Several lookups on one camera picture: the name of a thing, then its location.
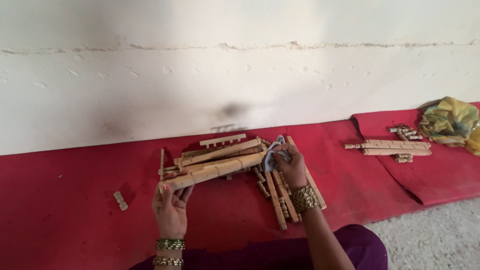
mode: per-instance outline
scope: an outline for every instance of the hand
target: hand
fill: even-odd
[[[188,169],[183,169],[178,176],[187,173]],[[177,173],[172,172],[164,179],[175,177],[177,177]],[[166,182],[161,181],[156,185],[152,208],[160,230],[160,237],[166,239],[184,238],[187,233],[187,201],[194,186],[191,185],[172,192],[172,187]]]
[[[282,144],[273,148],[273,151],[284,150],[292,157],[290,164],[286,163],[282,156],[277,153],[273,154],[280,171],[283,173],[283,179],[290,187],[292,192],[295,192],[308,185],[307,174],[305,173],[305,161],[303,155],[299,152],[295,145]]]

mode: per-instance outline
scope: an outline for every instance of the grey cloth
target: grey cloth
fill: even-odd
[[[267,154],[265,155],[265,161],[264,161],[264,170],[265,172],[272,172],[273,169],[278,170],[278,164],[276,163],[273,153],[277,153],[280,156],[283,157],[286,163],[290,164],[292,162],[292,157],[287,151],[273,151],[272,149],[276,146],[283,145],[285,144],[285,139],[283,138],[282,135],[279,135],[278,138],[276,139],[276,142],[273,142],[270,147],[267,150]]]

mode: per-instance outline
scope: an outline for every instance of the finger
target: finger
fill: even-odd
[[[177,197],[180,198],[180,196],[181,196],[181,194],[182,194],[182,192],[183,192],[184,189],[185,189],[185,188],[181,188],[181,189],[175,190],[175,192],[174,192],[175,196],[177,196]]]
[[[192,194],[193,188],[195,185],[191,185],[185,188],[183,191],[182,195],[180,196],[180,200],[183,201],[184,203],[187,203],[188,198],[190,198],[190,195]]]
[[[286,152],[288,152],[288,154],[290,154],[292,156],[292,158],[301,156],[297,147],[295,145],[291,145],[291,144],[282,144],[282,145],[274,147],[272,150],[275,151],[275,152],[281,151],[281,150],[286,151]]]
[[[161,208],[168,209],[172,207],[172,197],[173,197],[172,187],[170,186],[169,183],[164,182],[160,188],[162,188],[162,191],[163,191]]]
[[[167,179],[172,179],[172,178],[175,178],[175,177],[177,177],[177,173],[176,172],[171,172],[171,173],[167,174],[163,179],[167,180]]]
[[[188,169],[187,169],[187,168],[183,168],[183,169],[179,172],[179,174],[178,174],[177,176],[182,176],[182,175],[186,175],[186,174],[188,174]]]
[[[160,183],[156,184],[155,186],[155,193],[152,199],[152,206],[157,207],[158,204],[162,201],[162,194],[160,193],[160,188],[158,187]]]
[[[279,154],[277,153],[273,153],[273,158],[275,159],[276,163],[278,164],[278,166],[280,167],[280,171],[283,171],[283,168],[285,166],[288,166],[287,162],[283,159],[282,156],[280,156]]]

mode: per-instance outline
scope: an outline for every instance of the woman's left hand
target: woman's left hand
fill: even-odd
[[[184,169],[178,174],[172,172],[165,176],[164,180],[187,173],[188,169]],[[160,237],[166,239],[184,238],[187,233],[187,201],[194,186],[191,185],[173,192],[172,187],[166,182],[162,181],[156,185],[152,208],[160,230]]]

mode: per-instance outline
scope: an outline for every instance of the concrete floor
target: concrete floor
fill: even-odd
[[[390,270],[479,270],[480,197],[367,224]]]

